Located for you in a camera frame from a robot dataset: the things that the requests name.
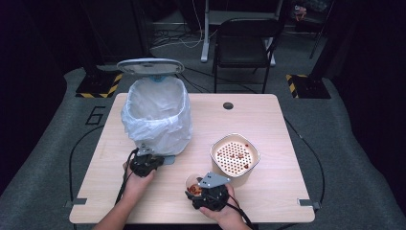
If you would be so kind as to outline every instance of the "perforated bucket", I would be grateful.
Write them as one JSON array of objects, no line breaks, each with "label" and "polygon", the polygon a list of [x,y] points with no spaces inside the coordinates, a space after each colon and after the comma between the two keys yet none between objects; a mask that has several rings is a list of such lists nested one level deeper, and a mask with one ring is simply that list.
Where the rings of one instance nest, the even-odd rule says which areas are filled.
[{"label": "perforated bucket", "polygon": [[258,164],[259,152],[251,142],[237,133],[232,133],[217,141],[211,148],[213,170],[231,178],[236,186],[245,182],[248,173]]}]

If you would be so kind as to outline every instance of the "yellow and black hazard tape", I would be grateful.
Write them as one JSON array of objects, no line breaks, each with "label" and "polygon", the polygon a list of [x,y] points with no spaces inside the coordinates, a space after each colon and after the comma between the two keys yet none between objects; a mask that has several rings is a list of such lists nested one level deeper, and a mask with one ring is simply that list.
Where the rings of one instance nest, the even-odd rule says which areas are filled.
[{"label": "yellow and black hazard tape", "polygon": [[289,85],[290,93],[293,98],[299,98],[298,90],[293,82],[294,77],[307,78],[307,75],[286,75],[287,83]]},{"label": "yellow and black hazard tape", "polygon": [[122,79],[123,74],[120,74],[114,79],[113,84],[110,87],[108,93],[77,93],[76,97],[79,98],[111,98],[114,95],[114,92],[117,90],[119,86],[119,82]]}]

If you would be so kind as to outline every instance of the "trash can lid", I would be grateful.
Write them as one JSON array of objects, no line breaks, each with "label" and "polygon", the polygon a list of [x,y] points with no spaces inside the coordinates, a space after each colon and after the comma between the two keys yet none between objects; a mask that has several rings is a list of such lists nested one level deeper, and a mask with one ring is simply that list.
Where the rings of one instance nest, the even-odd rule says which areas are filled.
[{"label": "trash can lid", "polygon": [[138,58],[117,63],[117,68],[125,73],[139,76],[167,76],[182,73],[185,66],[174,59]]}]

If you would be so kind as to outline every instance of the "light wood tabletop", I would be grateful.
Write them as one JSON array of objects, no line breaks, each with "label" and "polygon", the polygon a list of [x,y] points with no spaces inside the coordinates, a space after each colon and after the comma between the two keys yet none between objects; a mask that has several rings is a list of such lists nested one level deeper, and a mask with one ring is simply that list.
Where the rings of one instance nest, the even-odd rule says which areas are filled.
[{"label": "light wood tabletop", "polygon": [[[239,133],[258,150],[260,161],[243,184],[235,183],[240,207],[253,223],[311,222],[311,207],[298,204],[309,199],[278,99],[270,94],[189,94],[192,139],[172,165],[158,168],[143,199],[128,223],[213,223],[192,207],[185,181],[193,173],[214,170],[211,146],[230,133]],[[123,162],[134,150],[124,133],[121,111],[126,94],[117,95],[101,133],[78,198],[73,223],[99,222],[114,206],[123,182]],[[225,109],[232,103],[233,109]]]}]

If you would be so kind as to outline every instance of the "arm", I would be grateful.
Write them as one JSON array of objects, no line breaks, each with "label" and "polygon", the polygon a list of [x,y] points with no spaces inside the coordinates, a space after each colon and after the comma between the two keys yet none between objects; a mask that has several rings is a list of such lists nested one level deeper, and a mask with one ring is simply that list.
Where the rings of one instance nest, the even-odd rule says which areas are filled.
[{"label": "arm", "polygon": [[[225,185],[230,196],[235,197],[234,188],[230,184]],[[237,207],[237,204],[229,197],[228,203]],[[248,230],[249,228],[242,220],[242,216],[236,210],[225,206],[220,212],[212,211],[208,208],[201,207],[200,212],[206,217],[215,220],[224,230]]]},{"label": "arm", "polygon": [[128,216],[142,198],[155,172],[153,170],[148,176],[140,177],[128,169],[127,174],[130,174],[130,177],[126,182],[122,199],[93,229],[123,229]]}]

